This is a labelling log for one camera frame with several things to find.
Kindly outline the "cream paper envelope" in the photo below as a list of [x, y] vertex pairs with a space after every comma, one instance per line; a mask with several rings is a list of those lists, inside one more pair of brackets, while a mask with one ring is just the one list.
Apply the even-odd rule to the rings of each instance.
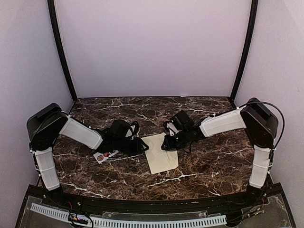
[[142, 140], [149, 146], [145, 155], [149, 164], [151, 174], [176, 169], [179, 166], [177, 151], [166, 151], [161, 149], [165, 133], [147, 136]]

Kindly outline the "white sticker sheet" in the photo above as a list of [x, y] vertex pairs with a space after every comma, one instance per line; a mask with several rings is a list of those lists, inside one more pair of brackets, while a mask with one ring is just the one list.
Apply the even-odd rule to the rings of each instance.
[[113, 151], [113, 152], [105, 152], [105, 153], [100, 153], [96, 152], [93, 156], [98, 162], [98, 164], [101, 164], [105, 161], [107, 161], [109, 158], [115, 156], [118, 153], [118, 151]]

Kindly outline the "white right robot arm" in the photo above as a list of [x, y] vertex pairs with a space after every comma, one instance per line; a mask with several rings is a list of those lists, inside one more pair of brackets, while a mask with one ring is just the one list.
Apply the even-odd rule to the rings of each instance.
[[253, 206], [261, 198], [260, 188], [273, 165], [274, 152], [282, 136], [277, 135], [278, 118], [267, 108], [268, 102], [251, 98], [239, 107], [220, 114], [213, 114], [195, 123], [181, 110], [163, 126], [168, 134], [161, 145], [162, 150], [175, 151], [186, 145], [236, 129], [244, 129], [254, 148], [254, 159], [249, 185], [242, 196], [247, 206]]

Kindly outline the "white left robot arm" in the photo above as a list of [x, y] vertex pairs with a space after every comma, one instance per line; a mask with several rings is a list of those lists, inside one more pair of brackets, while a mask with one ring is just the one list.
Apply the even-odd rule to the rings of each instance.
[[53, 159], [53, 146], [58, 136], [66, 136], [101, 154], [115, 151], [141, 154], [149, 149], [137, 137], [140, 128], [137, 121], [127, 123], [124, 120], [114, 120], [110, 127], [103, 130], [91, 128], [62, 111], [56, 103], [51, 103], [31, 116], [26, 127], [35, 166], [46, 189], [50, 191], [48, 199], [57, 207], [63, 207], [67, 203], [67, 196], [57, 189], [60, 182]]

